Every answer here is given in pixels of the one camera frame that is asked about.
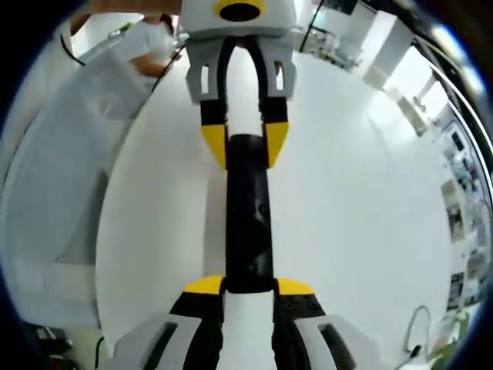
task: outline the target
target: black cable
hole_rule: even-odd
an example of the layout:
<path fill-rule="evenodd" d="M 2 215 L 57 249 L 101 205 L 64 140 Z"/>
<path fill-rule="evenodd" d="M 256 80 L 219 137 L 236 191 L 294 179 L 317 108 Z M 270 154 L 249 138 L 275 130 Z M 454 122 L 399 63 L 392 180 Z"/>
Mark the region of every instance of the black cable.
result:
<path fill-rule="evenodd" d="M 75 60 L 81 66 L 86 65 L 82 60 L 77 59 L 77 57 L 72 54 L 72 52 L 67 47 L 67 44 L 65 44 L 65 40 L 63 39 L 63 35 L 60 35 L 60 42 L 62 43 L 63 50 L 65 50 L 65 53 L 69 56 L 70 59 Z"/>
<path fill-rule="evenodd" d="M 314 17 L 311 19 L 311 22 L 308 25 L 307 33 L 305 33 L 305 36 L 303 37 L 303 41 L 301 42 L 300 52 L 303 52 L 305 44 L 307 43 L 308 35 L 310 34 L 311 29 L 314 27 L 315 19 L 317 18 L 318 12 L 320 11 L 320 8 L 322 8 L 324 1 L 325 0 L 320 0 L 320 4 L 318 5 L 317 10 L 315 11 Z"/>
<path fill-rule="evenodd" d="M 178 51 L 175 53 L 175 55 L 173 55 L 173 57 L 171 58 L 171 60 L 169 61 L 168 64 L 166 64 L 166 67 L 164 67 L 163 71 L 159 74 L 158 78 L 157 78 L 157 81 L 156 83 L 154 84 L 153 86 L 153 90 L 152 90 L 152 93 L 154 93 L 154 90 L 156 89 L 156 87 L 159 85 L 159 82 L 161 81 L 161 79 L 163 79 L 164 75 L 168 72 L 168 70 L 171 68 L 171 65 L 173 64 L 173 62 L 176 60 L 176 58 L 178 58 L 178 55 L 182 52 L 182 50 L 185 48 L 185 44 L 181 45 L 180 48 L 178 49 Z"/>
<path fill-rule="evenodd" d="M 94 369 L 96 370 L 99 367 L 99 348 L 101 347 L 102 341 L 105 340 L 105 337 L 101 337 L 96 344 L 96 358 L 94 360 Z"/>

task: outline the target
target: white table surface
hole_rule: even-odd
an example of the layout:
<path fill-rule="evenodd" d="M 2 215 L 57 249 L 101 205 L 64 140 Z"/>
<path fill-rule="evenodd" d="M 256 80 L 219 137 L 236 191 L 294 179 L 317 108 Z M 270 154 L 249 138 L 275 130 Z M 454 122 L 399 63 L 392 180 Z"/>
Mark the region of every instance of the white table surface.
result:
<path fill-rule="evenodd" d="M 307 55 L 294 60 L 290 132 L 269 172 L 276 276 L 310 284 L 327 313 L 364 330 L 396 365 L 414 309 L 426 305 L 438 323 L 446 307 L 443 163 L 382 93 Z M 110 351 L 186 284 L 224 272 L 225 175 L 200 135 L 185 73 L 175 66 L 151 96 L 106 194 L 96 290 Z M 228 91 L 230 133 L 260 134 L 244 50 L 231 59 Z"/>

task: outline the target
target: cable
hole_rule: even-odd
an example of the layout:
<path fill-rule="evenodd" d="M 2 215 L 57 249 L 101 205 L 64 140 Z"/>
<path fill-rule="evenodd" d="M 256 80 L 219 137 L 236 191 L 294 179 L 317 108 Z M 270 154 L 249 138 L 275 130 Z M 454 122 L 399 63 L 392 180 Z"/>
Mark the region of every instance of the cable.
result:
<path fill-rule="evenodd" d="M 105 337 L 101 337 L 96 344 L 96 358 L 94 360 L 94 369 L 96 370 L 99 367 L 99 348 L 101 347 L 102 341 L 105 340 Z"/>
<path fill-rule="evenodd" d="M 154 84 L 153 86 L 153 90 L 151 93 L 154 93 L 154 90 L 156 89 L 156 87 L 159 85 L 159 83 L 161 82 L 161 79 L 163 79 L 163 77 L 167 74 L 167 72 L 169 71 L 169 69 L 171 68 L 171 65 L 173 64 L 173 62 L 176 60 L 176 58 L 178 58 L 178 55 L 182 52 L 182 50 L 185 48 L 185 44 L 181 45 L 178 49 L 178 51 L 175 53 L 175 55 L 173 55 L 173 57 L 171 58 L 171 60 L 168 62 L 168 64 L 166 64 L 166 67 L 164 67 L 163 71 L 161 72 L 161 74 L 159 74 L 159 77 L 157 78 L 157 81 L 156 83 Z"/>
<path fill-rule="evenodd" d="M 314 27 L 315 19 L 317 18 L 318 12 L 320 11 L 320 8 L 322 8 L 323 4 L 324 4 L 324 0 L 320 0 L 320 4 L 318 5 L 317 10 L 315 11 L 314 17 L 311 19 L 311 22 L 308 25 L 307 33 L 305 33 L 305 36 L 303 37 L 303 41 L 301 42 L 300 52 L 303 52 L 305 44 L 307 43 L 308 35 L 310 34 L 311 29 Z"/>
<path fill-rule="evenodd" d="M 62 43 L 63 50 L 65 50 L 65 53 L 69 56 L 70 59 L 75 60 L 81 66 L 86 65 L 82 60 L 77 59 L 77 57 L 72 54 L 72 52 L 67 47 L 67 44 L 65 44 L 65 40 L 63 39 L 63 35 L 60 35 L 60 42 Z"/>

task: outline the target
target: hand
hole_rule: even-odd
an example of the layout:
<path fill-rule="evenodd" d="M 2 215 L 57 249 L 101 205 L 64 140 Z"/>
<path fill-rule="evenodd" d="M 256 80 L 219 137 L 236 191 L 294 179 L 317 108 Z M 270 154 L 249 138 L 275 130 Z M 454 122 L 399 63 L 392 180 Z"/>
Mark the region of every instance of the hand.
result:
<path fill-rule="evenodd" d="M 92 13 L 107 12 L 162 12 L 179 14 L 181 0 L 89 0 Z"/>

